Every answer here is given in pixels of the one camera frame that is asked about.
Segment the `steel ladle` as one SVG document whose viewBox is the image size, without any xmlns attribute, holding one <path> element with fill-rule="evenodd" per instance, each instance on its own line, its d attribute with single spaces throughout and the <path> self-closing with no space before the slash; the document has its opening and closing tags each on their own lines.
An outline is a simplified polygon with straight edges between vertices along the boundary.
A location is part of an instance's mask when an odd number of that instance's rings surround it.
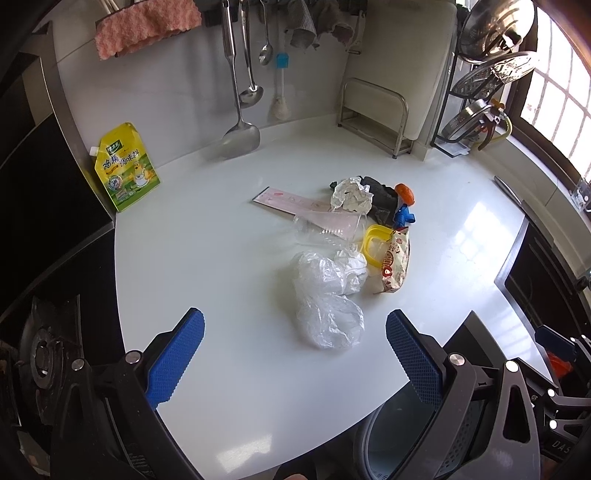
<svg viewBox="0 0 591 480">
<path fill-rule="evenodd" d="M 263 87 L 256 83 L 253 76 L 252 69 L 252 50 L 250 49 L 250 32 L 249 32 L 249 1 L 238 1 L 238 15 L 240 21 L 240 29 L 242 30 L 242 45 L 243 54 L 245 54 L 245 67 L 247 77 L 249 78 L 249 86 L 239 94 L 240 106 L 249 108 L 256 103 L 259 103 L 263 98 Z"/>
</svg>

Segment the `white cutting board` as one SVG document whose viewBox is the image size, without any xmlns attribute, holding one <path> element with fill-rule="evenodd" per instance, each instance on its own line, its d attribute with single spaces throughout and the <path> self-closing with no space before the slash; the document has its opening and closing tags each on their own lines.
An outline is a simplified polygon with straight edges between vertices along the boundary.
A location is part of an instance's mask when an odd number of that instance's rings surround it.
<svg viewBox="0 0 591 480">
<path fill-rule="evenodd" d="M 363 50 L 349 57 L 356 77 L 399 92 L 409 105 L 406 136 L 416 140 L 434 101 L 456 31 L 450 1 L 370 1 Z"/>
</svg>

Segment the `black sink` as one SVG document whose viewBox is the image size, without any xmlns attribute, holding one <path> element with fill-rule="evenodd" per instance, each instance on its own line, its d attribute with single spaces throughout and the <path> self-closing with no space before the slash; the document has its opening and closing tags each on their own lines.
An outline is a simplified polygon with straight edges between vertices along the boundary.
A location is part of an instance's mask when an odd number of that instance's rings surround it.
<svg viewBox="0 0 591 480">
<path fill-rule="evenodd" d="M 547 326 L 570 339 L 590 335 L 590 304 L 556 245 L 524 220 L 495 284 L 531 336 Z"/>
</svg>

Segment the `steel spatula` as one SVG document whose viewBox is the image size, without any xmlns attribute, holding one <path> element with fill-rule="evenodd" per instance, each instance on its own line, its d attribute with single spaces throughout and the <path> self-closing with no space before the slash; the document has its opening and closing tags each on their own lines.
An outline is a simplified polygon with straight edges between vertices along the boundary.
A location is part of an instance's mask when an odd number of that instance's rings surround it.
<svg viewBox="0 0 591 480">
<path fill-rule="evenodd" d="M 228 61 L 232 82 L 232 98 L 235 102 L 235 111 L 238 120 L 221 139 L 221 157 L 223 159 L 238 158 L 252 153 L 259 148 L 259 128 L 245 121 L 242 114 L 242 106 L 239 101 L 238 75 L 236 75 L 235 34 L 232 30 L 230 2 L 221 2 L 221 26 L 223 32 L 224 56 Z"/>
</svg>

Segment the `orange peel piece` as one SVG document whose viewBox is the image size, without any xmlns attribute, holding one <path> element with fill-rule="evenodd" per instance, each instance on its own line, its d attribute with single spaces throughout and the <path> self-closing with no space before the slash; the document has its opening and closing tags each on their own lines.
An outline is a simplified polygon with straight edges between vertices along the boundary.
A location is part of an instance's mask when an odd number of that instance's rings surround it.
<svg viewBox="0 0 591 480">
<path fill-rule="evenodd" d="M 413 206 L 415 204 L 414 192 L 408 185 L 399 183 L 394 187 L 394 192 L 397 193 L 402 204 L 407 206 Z"/>
</svg>

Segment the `black pot lid rack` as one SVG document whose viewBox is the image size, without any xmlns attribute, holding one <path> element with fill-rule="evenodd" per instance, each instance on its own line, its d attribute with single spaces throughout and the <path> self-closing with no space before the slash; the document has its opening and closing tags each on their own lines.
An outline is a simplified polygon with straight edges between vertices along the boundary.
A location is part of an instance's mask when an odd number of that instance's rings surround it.
<svg viewBox="0 0 591 480">
<path fill-rule="evenodd" d="M 507 138 L 512 123 L 504 88 L 533 72 L 536 53 L 521 45 L 536 20 L 531 1 L 467 1 L 431 145 L 451 158 Z"/>
</svg>

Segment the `grey hanging rag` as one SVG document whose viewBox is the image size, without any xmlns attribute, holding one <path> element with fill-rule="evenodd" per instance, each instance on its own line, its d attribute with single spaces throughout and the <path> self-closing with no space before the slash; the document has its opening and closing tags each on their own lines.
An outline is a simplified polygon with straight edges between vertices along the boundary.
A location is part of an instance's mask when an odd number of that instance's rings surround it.
<svg viewBox="0 0 591 480">
<path fill-rule="evenodd" d="M 311 8 L 311 17 L 318 38 L 331 34 L 343 46 L 348 46 L 353 39 L 353 27 L 346 21 L 337 1 L 318 0 Z"/>
<path fill-rule="evenodd" d="M 287 2 L 287 30 L 291 32 L 290 45 L 294 48 L 307 50 L 314 44 L 317 30 L 306 1 Z"/>
</svg>

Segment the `clear plastic cup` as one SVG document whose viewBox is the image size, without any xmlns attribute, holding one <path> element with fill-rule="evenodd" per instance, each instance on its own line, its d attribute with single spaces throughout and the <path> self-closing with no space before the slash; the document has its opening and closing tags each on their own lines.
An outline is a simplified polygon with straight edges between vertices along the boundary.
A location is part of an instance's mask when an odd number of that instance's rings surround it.
<svg viewBox="0 0 591 480">
<path fill-rule="evenodd" d="M 359 251 L 366 217 L 351 212 L 304 211 L 294 217 L 294 236 L 301 245 Z"/>
</svg>

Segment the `cream red snack wrapper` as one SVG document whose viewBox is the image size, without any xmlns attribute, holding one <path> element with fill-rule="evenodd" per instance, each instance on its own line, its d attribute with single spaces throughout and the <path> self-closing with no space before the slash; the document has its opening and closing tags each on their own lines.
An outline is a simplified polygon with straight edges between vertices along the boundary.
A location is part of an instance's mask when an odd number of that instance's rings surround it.
<svg viewBox="0 0 591 480">
<path fill-rule="evenodd" d="M 394 230 L 382 267 L 379 269 L 383 293 L 395 293 L 402 288 L 407 278 L 410 252 L 409 229 Z"/>
</svg>

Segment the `steel strainer pot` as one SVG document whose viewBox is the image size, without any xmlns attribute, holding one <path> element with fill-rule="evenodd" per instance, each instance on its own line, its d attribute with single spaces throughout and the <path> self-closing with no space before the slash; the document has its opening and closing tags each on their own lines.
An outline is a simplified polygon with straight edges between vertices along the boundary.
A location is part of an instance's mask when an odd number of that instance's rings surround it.
<svg viewBox="0 0 591 480">
<path fill-rule="evenodd" d="M 505 109 L 505 105 L 496 99 L 478 99 L 450 120 L 439 138 L 448 144 L 482 151 L 512 134 L 513 123 Z"/>
</svg>

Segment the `blue crumpled glove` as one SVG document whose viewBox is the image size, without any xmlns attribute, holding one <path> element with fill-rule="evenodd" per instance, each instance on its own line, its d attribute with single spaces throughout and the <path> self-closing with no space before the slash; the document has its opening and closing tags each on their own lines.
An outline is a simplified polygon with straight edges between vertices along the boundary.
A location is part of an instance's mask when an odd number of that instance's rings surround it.
<svg viewBox="0 0 591 480">
<path fill-rule="evenodd" d="M 415 215 L 410 212 L 410 207 L 403 204 L 399 210 L 394 214 L 394 228 L 403 229 L 416 221 Z"/>
</svg>

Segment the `yellow green refill pouch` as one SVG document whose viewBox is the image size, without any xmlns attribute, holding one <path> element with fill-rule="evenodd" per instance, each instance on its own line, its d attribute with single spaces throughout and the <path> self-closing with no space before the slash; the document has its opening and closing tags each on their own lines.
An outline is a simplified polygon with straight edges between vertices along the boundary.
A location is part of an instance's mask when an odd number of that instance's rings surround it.
<svg viewBox="0 0 591 480">
<path fill-rule="evenodd" d="M 89 149 L 94 170 L 117 212 L 139 201 L 160 179 L 135 126 L 124 122 Z"/>
</svg>

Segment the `orange plastic bag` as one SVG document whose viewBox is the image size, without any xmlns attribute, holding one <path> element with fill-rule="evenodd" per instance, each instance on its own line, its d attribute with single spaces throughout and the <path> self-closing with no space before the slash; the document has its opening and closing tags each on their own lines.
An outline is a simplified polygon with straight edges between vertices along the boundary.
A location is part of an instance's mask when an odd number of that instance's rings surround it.
<svg viewBox="0 0 591 480">
<path fill-rule="evenodd" d="M 570 362 L 560 359 L 552 352 L 548 352 L 547 355 L 550 361 L 552 371 L 559 379 L 563 378 L 564 376 L 573 371 L 573 366 Z"/>
</svg>

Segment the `pink dish cloth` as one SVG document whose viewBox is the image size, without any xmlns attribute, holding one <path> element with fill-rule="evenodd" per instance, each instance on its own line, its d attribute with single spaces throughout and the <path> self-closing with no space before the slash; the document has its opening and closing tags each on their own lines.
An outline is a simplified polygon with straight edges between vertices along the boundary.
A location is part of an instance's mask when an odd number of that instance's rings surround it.
<svg viewBox="0 0 591 480">
<path fill-rule="evenodd" d="M 99 59 L 108 60 L 137 52 L 201 23 L 201 13 L 191 0 L 139 1 L 97 23 L 95 47 Z"/>
</svg>

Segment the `pink paper card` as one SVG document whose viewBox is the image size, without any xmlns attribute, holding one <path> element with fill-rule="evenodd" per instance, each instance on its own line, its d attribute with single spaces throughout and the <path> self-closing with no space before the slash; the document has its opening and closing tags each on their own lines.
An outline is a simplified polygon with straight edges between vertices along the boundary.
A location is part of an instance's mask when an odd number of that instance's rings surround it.
<svg viewBox="0 0 591 480">
<path fill-rule="evenodd" d="M 352 241 L 356 238 L 356 232 L 362 222 L 360 214 L 347 211 L 332 211 L 330 204 L 297 196 L 272 187 L 266 187 L 252 201 L 300 218 L 318 227 L 322 233 L 332 234 L 346 241 Z"/>
</svg>

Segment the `small steel spoon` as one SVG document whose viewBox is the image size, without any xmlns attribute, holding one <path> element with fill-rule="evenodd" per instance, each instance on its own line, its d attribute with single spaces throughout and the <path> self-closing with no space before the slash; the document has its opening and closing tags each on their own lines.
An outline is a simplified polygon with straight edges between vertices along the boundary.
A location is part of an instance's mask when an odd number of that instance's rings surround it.
<svg viewBox="0 0 591 480">
<path fill-rule="evenodd" d="M 264 33 L 264 42 L 262 48 L 259 51 L 259 64 L 262 66 L 266 66 L 270 64 L 270 61 L 273 59 L 273 45 L 270 42 L 270 24 L 269 24 L 269 13 L 267 13 L 267 6 L 269 2 L 266 0 L 260 0 L 260 14 L 262 14 L 263 19 L 263 33 Z"/>
</svg>

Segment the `grey trash bin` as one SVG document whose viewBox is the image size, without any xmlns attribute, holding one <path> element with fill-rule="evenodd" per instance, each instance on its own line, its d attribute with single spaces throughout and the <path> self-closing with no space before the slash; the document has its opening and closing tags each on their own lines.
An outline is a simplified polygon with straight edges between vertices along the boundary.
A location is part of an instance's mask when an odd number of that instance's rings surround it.
<svg viewBox="0 0 591 480">
<path fill-rule="evenodd" d="M 484 408 L 473 401 L 438 474 L 447 475 L 466 460 Z M 353 464 L 362 479 L 387 479 L 418 443 L 435 410 L 421 402 L 406 384 L 386 403 L 363 419 L 353 438 Z"/>
</svg>

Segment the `steel cutting board rack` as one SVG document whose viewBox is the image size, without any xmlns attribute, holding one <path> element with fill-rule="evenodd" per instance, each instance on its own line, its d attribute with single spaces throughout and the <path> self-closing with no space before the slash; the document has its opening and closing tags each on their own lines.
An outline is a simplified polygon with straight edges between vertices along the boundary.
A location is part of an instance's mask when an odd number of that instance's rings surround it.
<svg viewBox="0 0 591 480">
<path fill-rule="evenodd" d="M 399 92 L 356 77 L 342 82 L 337 126 L 369 141 L 396 159 L 412 151 L 406 136 L 409 105 Z"/>
</svg>

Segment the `black gas stove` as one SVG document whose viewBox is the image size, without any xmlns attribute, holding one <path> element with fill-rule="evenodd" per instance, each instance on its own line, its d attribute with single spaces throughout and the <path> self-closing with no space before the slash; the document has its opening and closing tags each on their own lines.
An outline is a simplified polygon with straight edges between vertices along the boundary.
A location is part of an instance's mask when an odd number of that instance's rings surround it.
<svg viewBox="0 0 591 480">
<path fill-rule="evenodd" d="M 2 478 L 130 478 L 108 384 L 124 354 L 114 267 L 106 232 L 2 312 Z"/>
</svg>

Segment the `black cloth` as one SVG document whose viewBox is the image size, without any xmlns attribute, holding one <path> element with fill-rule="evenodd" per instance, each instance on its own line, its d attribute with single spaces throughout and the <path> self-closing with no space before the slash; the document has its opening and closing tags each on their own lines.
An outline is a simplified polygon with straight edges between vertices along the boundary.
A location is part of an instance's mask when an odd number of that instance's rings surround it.
<svg viewBox="0 0 591 480">
<path fill-rule="evenodd" d="M 361 179 L 363 186 L 369 187 L 373 195 L 369 217 L 379 225 L 394 227 L 394 215 L 399 210 L 399 196 L 392 187 L 380 183 L 378 180 L 365 176 Z"/>
</svg>

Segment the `steel steamer plate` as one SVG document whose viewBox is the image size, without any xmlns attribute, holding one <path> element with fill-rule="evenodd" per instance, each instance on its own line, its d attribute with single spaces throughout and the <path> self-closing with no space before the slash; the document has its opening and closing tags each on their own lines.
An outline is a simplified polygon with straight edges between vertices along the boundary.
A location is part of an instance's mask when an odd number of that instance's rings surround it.
<svg viewBox="0 0 591 480">
<path fill-rule="evenodd" d="M 516 82 L 532 72 L 538 60 L 535 51 L 519 51 L 488 60 L 464 75 L 451 93 L 467 100 L 490 100 L 507 84 Z"/>
</svg>

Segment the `blue white bottle brush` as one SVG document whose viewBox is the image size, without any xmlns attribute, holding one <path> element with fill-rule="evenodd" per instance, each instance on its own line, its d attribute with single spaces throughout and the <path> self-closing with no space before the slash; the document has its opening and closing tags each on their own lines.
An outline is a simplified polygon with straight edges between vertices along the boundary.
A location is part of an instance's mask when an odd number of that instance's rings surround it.
<svg viewBox="0 0 591 480">
<path fill-rule="evenodd" d="M 290 119 L 290 107 L 287 105 L 286 95 L 284 95 L 284 74 L 290 66 L 290 57 L 285 52 L 280 52 L 276 55 L 276 74 L 277 83 L 276 96 L 271 105 L 271 114 L 280 121 L 287 121 Z"/>
</svg>

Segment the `crumpled silver foil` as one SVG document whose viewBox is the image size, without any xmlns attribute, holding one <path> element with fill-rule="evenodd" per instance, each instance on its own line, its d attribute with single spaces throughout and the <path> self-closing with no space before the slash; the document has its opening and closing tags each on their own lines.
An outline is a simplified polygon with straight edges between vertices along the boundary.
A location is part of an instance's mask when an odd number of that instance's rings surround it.
<svg viewBox="0 0 591 480">
<path fill-rule="evenodd" d="M 367 215 L 373 206 L 373 193 L 369 185 L 362 184 L 361 177 L 349 177 L 329 185 L 332 197 L 329 203 L 332 210 L 344 210 L 360 215 Z"/>
</svg>

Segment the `clear plastic bag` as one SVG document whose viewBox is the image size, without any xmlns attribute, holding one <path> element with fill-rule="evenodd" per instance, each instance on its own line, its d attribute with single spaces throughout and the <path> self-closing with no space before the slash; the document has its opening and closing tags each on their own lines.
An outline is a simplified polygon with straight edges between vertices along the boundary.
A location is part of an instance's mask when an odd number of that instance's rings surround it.
<svg viewBox="0 0 591 480">
<path fill-rule="evenodd" d="M 305 340 L 318 349 L 349 350 L 365 332 L 362 308 L 342 294 L 342 279 L 334 257 L 315 251 L 298 253 L 293 259 L 293 283 L 297 299 L 297 326 Z"/>
</svg>

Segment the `steel pot lid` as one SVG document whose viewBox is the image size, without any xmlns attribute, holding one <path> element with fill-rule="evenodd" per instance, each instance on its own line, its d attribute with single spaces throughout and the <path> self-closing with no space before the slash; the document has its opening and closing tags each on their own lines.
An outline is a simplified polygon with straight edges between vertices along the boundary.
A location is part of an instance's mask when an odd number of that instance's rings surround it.
<svg viewBox="0 0 591 480">
<path fill-rule="evenodd" d="M 530 0 L 478 1 L 462 27 L 458 53 L 476 64 L 511 53 L 529 34 L 534 19 Z"/>
</svg>

